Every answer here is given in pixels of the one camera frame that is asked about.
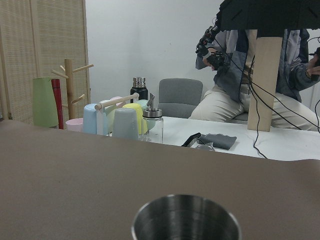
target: wooden mug tree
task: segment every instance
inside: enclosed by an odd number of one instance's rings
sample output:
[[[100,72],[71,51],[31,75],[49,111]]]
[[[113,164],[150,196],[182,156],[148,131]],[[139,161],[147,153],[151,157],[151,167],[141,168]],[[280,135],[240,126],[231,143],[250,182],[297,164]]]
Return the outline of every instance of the wooden mug tree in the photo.
[[[64,60],[64,67],[62,65],[60,65],[60,68],[65,72],[65,74],[60,73],[60,72],[53,70],[53,69],[51,70],[51,72],[53,74],[56,74],[60,77],[63,77],[66,80],[66,95],[67,95],[68,105],[62,105],[62,106],[64,108],[68,108],[69,119],[76,118],[75,104],[85,97],[85,94],[82,94],[78,98],[74,99],[73,73],[91,68],[93,66],[94,66],[93,64],[90,64],[90,65],[79,67],[75,70],[72,70],[72,60],[65,59]]]

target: gray cup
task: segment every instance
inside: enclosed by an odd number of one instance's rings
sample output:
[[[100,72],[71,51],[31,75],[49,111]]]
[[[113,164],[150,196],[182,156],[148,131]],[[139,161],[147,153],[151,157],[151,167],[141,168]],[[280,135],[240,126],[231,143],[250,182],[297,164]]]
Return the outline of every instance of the gray cup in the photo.
[[[134,240],[241,240],[236,218],[215,202],[193,195],[168,195],[136,214]]]
[[[136,110],[132,108],[117,108],[114,112],[112,136],[138,140],[138,122]]]

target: white table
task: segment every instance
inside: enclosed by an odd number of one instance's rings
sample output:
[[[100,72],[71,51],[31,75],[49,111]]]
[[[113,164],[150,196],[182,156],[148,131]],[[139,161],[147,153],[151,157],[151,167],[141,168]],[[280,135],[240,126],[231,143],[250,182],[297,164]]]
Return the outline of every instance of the white table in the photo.
[[[181,146],[189,136],[201,134],[223,134],[237,137],[230,150],[215,148],[216,152],[260,157],[253,148],[257,131],[248,130],[247,125],[163,117],[163,143]],[[268,159],[294,161],[320,160],[320,133],[295,129],[271,127],[270,132],[259,131],[255,145]]]

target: black cable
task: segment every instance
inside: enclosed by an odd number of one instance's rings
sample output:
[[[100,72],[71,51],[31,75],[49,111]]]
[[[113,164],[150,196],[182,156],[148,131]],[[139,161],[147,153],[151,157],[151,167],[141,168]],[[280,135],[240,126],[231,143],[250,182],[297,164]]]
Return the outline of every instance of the black cable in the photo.
[[[317,39],[318,40],[318,43],[320,43],[320,36],[316,36],[316,37],[313,37],[313,38],[310,38],[308,41],[306,41],[307,43],[312,40],[312,39]]]
[[[318,106],[318,104],[320,103],[320,100],[316,103],[316,105],[314,106],[314,113],[315,113],[315,115],[316,115],[316,119],[317,119],[317,124],[318,124],[318,133],[320,133],[320,130],[319,130],[319,117],[318,117],[318,114],[317,114],[317,106]]]
[[[202,142],[203,145],[205,145],[205,143],[204,143],[202,140],[200,140],[199,138],[198,138],[197,140],[200,141],[200,142]]]
[[[216,22],[217,21],[217,17],[215,16],[214,18],[212,18],[212,20],[211,20],[211,22],[212,22],[212,24],[213,24],[213,27],[215,27],[216,26]]]
[[[259,85],[255,84],[253,81],[251,82],[252,84],[256,85],[258,88],[260,88],[261,90],[263,90],[264,92],[266,92],[267,94],[271,95],[272,97],[274,97],[275,99],[278,100],[278,102],[284,106],[287,110],[289,110],[290,112],[298,115],[299,117],[303,118],[304,120],[306,120],[308,123],[310,123],[311,125],[315,126],[318,130],[320,128],[319,124],[316,125],[314,124],[313,122],[311,122],[310,120],[308,120],[307,118],[305,118],[304,116],[300,115],[299,113],[296,113],[295,111],[291,110],[290,108],[288,108],[286,105],[284,105],[280,100],[279,98],[277,98],[275,95],[273,95],[272,93],[268,92],[267,90],[263,89],[262,87],[260,87]]]
[[[220,43],[215,39],[216,43],[224,50],[224,48],[220,45]],[[231,60],[231,62],[233,62],[233,64],[243,73],[244,71],[237,66],[237,64],[232,60],[232,58],[227,54],[227,51],[224,50],[224,53],[226,54],[226,56]],[[270,107],[268,104],[266,104],[261,97],[254,91],[254,93],[256,94],[256,96],[259,98],[259,100],[266,106],[268,107],[270,110],[272,110],[273,112],[275,112],[277,115],[279,115],[283,120],[285,120],[287,123],[291,124],[292,126],[294,126],[295,128],[301,130],[301,128],[299,128],[298,126],[294,125],[293,123],[291,123],[290,121],[288,121],[286,118],[284,118],[280,113],[278,113],[277,111],[275,111],[272,107]]]
[[[250,65],[250,69],[249,69],[249,72],[248,72],[248,80],[249,80],[249,83],[252,82],[251,81],[251,72],[252,72],[252,67],[254,65],[254,62],[255,62],[255,57],[256,56],[253,56],[252,58],[252,61],[251,61],[251,65]],[[262,155],[265,159],[268,159],[262,152],[260,152],[259,148],[257,148],[256,146],[256,143],[258,141],[258,137],[259,137],[259,123],[260,123],[260,114],[259,114],[259,111],[258,111],[258,100],[256,98],[256,96],[252,93],[252,96],[256,102],[255,104],[255,109],[256,109],[256,114],[258,115],[258,122],[256,124],[256,138],[255,138],[255,141],[253,142],[253,148],[257,150],[258,154]]]

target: gray chair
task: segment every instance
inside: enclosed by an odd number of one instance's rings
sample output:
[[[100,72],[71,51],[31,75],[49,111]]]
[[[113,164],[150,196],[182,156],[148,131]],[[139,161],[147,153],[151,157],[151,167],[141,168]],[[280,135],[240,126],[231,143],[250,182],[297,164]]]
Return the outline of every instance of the gray chair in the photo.
[[[203,83],[187,78],[166,78],[159,83],[163,116],[187,119],[201,101]]]

